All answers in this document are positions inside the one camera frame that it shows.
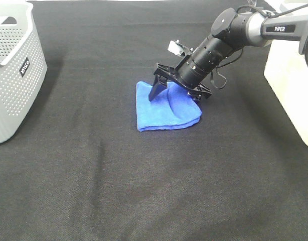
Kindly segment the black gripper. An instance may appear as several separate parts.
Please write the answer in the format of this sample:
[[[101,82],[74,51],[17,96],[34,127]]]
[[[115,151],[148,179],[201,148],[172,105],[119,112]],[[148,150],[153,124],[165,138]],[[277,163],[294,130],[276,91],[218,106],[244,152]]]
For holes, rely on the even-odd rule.
[[[157,63],[157,68],[153,74],[155,80],[148,95],[149,101],[153,101],[162,91],[167,89],[168,81],[172,81],[185,89],[186,94],[194,102],[201,102],[202,97],[209,98],[212,95],[211,90],[201,84],[205,77],[200,76],[191,65],[183,65],[180,69],[177,69]]]

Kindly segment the black silver Piper robot arm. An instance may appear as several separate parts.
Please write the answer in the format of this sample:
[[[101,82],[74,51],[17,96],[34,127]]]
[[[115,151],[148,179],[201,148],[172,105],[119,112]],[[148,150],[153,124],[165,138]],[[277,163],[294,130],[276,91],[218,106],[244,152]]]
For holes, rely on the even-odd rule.
[[[182,60],[176,67],[157,64],[155,81],[148,99],[154,100],[172,81],[187,90],[195,100],[208,98],[212,93],[201,82],[220,62],[245,46],[264,47],[272,40],[299,42],[299,54],[308,67],[308,14],[292,15],[290,11],[273,14],[250,6],[251,11],[240,13],[228,8],[213,22],[210,35],[195,49],[177,44],[176,54]]]

